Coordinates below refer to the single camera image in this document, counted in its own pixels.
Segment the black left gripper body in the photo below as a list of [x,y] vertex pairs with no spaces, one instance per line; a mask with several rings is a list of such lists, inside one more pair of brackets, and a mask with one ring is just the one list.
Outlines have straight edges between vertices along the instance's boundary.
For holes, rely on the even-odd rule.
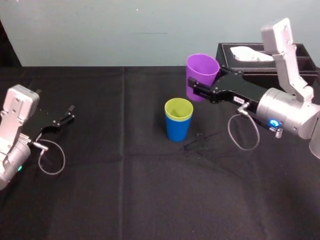
[[45,133],[58,131],[60,127],[61,124],[54,114],[46,110],[37,109],[34,115],[23,126],[22,133],[32,141],[36,141]]

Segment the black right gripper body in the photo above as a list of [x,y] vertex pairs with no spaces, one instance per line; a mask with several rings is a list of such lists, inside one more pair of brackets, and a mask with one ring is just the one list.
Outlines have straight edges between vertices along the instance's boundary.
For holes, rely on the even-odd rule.
[[223,77],[217,75],[210,89],[215,91],[212,103],[230,102],[238,106],[249,103],[247,109],[250,112],[257,110],[261,98],[267,92],[266,88],[244,80],[238,72]]

